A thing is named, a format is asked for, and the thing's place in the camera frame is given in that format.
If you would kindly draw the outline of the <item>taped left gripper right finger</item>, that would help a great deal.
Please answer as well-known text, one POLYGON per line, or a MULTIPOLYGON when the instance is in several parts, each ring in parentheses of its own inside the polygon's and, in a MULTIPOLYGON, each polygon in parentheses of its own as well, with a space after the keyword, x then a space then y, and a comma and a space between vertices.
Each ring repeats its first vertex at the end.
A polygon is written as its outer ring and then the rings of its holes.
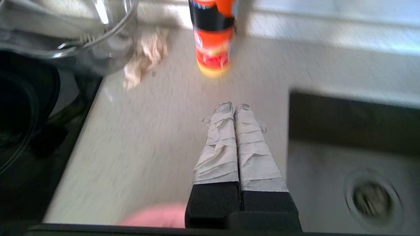
POLYGON ((242 208, 230 214, 230 229, 302 231, 298 209, 254 113, 241 104, 234 119, 242 208))

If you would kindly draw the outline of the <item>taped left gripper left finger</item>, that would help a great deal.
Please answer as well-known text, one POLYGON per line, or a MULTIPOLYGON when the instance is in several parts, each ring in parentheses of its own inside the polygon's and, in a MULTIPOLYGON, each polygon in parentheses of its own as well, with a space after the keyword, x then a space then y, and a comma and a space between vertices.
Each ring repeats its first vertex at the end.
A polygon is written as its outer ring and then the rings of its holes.
POLYGON ((219 105, 207 123, 205 145, 193 171, 185 226, 224 229, 227 217, 241 210, 232 103, 219 105))

